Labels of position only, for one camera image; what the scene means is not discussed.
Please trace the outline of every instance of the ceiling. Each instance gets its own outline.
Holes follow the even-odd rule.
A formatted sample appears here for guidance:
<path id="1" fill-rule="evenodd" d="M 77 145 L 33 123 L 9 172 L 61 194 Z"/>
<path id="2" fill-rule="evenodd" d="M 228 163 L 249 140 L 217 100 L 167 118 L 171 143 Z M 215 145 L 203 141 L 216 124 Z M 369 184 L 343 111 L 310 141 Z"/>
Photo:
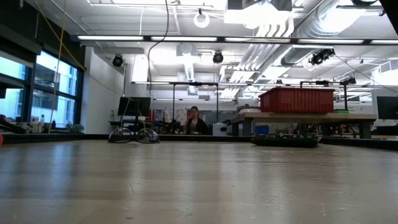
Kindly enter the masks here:
<path id="1" fill-rule="evenodd" d="M 35 0 L 26 0 L 36 6 Z M 63 8 L 64 0 L 36 0 L 47 17 L 62 25 L 63 12 L 57 7 Z M 91 3 L 112 3 L 112 1 L 129 0 L 89 0 Z M 292 15 L 294 23 L 298 24 L 321 0 L 305 0 L 303 11 Z M 206 5 L 217 6 L 215 11 L 206 11 L 210 16 L 210 24 L 206 28 L 199 28 L 193 23 L 196 9 L 174 9 L 178 15 L 169 17 L 169 35 L 218 35 L 218 36 L 253 36 L 257 29 L 247 29 L 242 24 L 225 24 L 224 12 L 221 10 L 225 0 L 206 0 Z M 67 0 L 67 14 L 72 19 L 67 19 L 66 30 L 70 34 L 104 34 L 104 35 L 163 35 L 166 28 L 165 9 L 142 9 L 91 6 L 87 0 Z M 352 26 L 348 27 L 337 38 L 397 38 L 397 34 L 387 16 L 378 16 L 378 12 L 367 12 L 361 16 Z M 148 42 L 103 42 L 102 48 L 107 47 L 142 47 L 146 51 L 154 43 Z M 178 43 L 161 43 L 150 54 L 153 63 L 152 77 L 172 77 L 178 72 L 184 71 L 184 66 L 175 56 Z M 221 65 L 215 65 L 211 61 L 211 54 L 215 50 L 221 50 L 225 63 L 239 63 L 248 50 L 249 44 L 197 44 L 198 53 L 203 53 L 198 63 L 194 64 L 195 73 L 219 73 Z M 385 62 L 389 58 L 398 58 L 398 47 L 367 47 L 350 46 L 335 47 L 337 56 L 343 58 L 352 67 L 369 74 L 370 69 L 377 67 L 378 63 Z M 352 70 L 343 61 L 332 57 L 327 63 L 317 66 L 312 72 L 306 68 L 292 68 L 287 74 L 289 78 L 300 79 L 332 79 L 338 75 Z M 367 78 L 357 75 L 357 82 L 367 82 Z"/>

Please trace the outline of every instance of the black frame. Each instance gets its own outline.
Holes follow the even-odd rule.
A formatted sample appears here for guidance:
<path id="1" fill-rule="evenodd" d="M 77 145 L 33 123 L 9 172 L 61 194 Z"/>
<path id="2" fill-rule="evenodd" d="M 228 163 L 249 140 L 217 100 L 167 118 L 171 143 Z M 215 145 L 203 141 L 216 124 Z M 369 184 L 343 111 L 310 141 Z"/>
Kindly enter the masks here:
<path id="1" fill-rule="evenodd" d="M 45 53 L 54 56 L 51 52 L 43 50 Z M 74 124 L 80 124 L 81 120 L 81 102 L 82 102 L 82 94 L 83 94 L 83 70 L 81 68 L 78 68 L 64 60 L 62 62 L 67 63 L 73 68 L 77 69 L 77 83 L 76 83 L 76 96 L 73 96 L 68 93 L 62 93 L 61 91 L 57 91 L 56 95 L 57 96 L 63 96 L 65 98 L 73 99 L 75 100 L 75 109 L 73 112 L 73 123 Z M 32 112 L 32 104 L 33 104 L 33 92 L 34 90 L 40 90 L 46 93 L 53 94 L 54 89 L 49 88 L 46 86 L 40 86 L 40 85 L 35 85 L 35 69 L 36 69 L 36 61 L 34 62 L 33 68 L 30 68 L 26 66 L 27 71 L 26 71 L 26 76 L 25 80 L 21 80 L 18 78 L 10 77 L 9 75 L 5 75 L 0 73 L 0 77 L 8 78 L 11 79 L 15 82 L 18 82 L 20 84 L 23 84 L 24 86 L 24 99 L 22 101 L 22 122 L 28 123 L 30 121 L 30 115 Z"/>

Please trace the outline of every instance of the security camera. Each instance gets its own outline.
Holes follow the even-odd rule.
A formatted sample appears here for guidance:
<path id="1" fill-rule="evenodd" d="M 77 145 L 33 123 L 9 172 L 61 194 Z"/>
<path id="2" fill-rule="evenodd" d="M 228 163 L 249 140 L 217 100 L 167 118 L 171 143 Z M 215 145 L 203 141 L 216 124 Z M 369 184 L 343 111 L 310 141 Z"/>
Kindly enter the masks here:
<path id="1" fill-rule="evenodd" d="M 214 57 L 213 57 L 214 63 L 221 63 L 221 62 L 223 62 L 223 60 L 224 60 L 224 57 L 220 51 L 217 51 L 214 53 Z"/>
<path id="2" fill-rule="evenodd" d="M 115 55 L 112 64 L 115 67 L 121 67 L 123 65 L 123 56 L 122 55 Z"/>

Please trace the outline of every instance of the black monitor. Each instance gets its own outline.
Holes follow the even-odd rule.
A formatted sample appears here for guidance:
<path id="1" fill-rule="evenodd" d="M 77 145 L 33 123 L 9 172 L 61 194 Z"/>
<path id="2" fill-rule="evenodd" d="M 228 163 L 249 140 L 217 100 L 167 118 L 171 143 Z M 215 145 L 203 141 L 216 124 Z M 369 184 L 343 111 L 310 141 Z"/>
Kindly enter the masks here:
<path id="1" fill-rule="evenodd" d="M 150 116 L 150 98 L 120 97 L 118 116 Z"/>
<path id="2" fill-rule="evenodd" d="M 377 110 L 379 119 L 398 119 L 398 97 L 378 96 Z"/>

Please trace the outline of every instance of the window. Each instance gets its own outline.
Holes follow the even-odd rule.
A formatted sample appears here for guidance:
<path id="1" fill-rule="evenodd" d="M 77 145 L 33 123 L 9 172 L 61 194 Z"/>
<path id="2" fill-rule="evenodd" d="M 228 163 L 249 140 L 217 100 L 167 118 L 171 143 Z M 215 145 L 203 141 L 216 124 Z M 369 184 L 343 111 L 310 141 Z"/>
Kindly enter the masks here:
<path id="1" fill-rule="evenodd" d="M 35 84 L 54 88 L 57 91 L 76 96 L 78 70 L 67 63 L 60 61 L 57 75 L 58 59 L 42 52 L 37 56 L 35 70 Z"/>
<path id="2" fill-rule="evenodd" d="M 0 73 L 24 80 L 27 67 L 4 57 L 0 57 Z"/>
<path id="3" fill-rule="evenodd" d="M 34 90 L 34 99 L 32 105 L 32 117 L 42 119 L 44 122 L 51 123 L 51 109 L 53 106 L 53 94 L 40 90 Z M 52 120 L 55 121 L 56 127 L 65 128 L 68 123 L 73 124 L 75 111 L 75 100 L 63 96 L 55 97 L 54 111 Z"/>
<path id="4" fill-rule="evenodd" d="M 7 89 L 6 98 L 0 99 L 0 114 L 12 119 L 21 117 L 23 99 L 24 90 Z"/>

